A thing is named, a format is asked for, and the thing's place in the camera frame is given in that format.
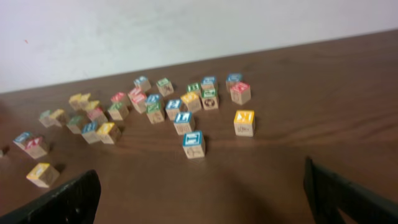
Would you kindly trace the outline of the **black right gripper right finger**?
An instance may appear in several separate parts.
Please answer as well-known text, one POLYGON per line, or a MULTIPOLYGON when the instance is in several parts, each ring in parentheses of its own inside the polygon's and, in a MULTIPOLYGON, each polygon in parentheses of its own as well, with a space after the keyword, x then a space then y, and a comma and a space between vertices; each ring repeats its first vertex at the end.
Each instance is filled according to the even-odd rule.
POLYGON ((316 223, 397 223, 397 204, 305 158, 303 188, 316 223))

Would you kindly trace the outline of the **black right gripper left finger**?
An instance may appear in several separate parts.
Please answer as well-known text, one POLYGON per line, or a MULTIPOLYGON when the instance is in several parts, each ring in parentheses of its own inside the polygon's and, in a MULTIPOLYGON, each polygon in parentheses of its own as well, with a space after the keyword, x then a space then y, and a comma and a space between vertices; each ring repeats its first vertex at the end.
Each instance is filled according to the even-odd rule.
POLYGON ((88 170, 1 217, 1 223, 93 223, 101 196, 97 172, 88 170))

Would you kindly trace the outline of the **yellow O block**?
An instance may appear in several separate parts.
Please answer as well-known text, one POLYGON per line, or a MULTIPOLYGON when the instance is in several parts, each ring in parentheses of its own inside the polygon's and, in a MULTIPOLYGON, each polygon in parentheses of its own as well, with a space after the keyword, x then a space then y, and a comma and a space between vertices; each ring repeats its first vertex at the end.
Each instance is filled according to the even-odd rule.
POLYGON ((121 137, 121 131, 114 122, 103 123, 96 133, 104 144, 116 144, 121 137))

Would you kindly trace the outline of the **green R block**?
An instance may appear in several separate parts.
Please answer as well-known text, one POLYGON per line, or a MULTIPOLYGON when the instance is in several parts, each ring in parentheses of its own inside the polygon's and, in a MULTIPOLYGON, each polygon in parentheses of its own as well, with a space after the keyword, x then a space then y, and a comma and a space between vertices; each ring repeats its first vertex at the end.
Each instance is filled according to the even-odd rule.
POLYGON ((129 110, 126 105, 121 102, 113 103, 108 108, 108 113, 113 120, 120 121, 124 120, 128 114, 129 110))

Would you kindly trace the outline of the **blue L block front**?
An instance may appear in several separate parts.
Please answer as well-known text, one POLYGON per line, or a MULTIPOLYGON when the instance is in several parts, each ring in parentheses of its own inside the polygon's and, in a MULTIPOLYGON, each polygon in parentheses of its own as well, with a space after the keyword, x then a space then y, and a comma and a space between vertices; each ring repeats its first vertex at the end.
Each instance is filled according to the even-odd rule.
POLYGON ((191 111, 179 112, 174 119, 174 126, 178 135, 190 133, 195 129, 195 120, 191 111))

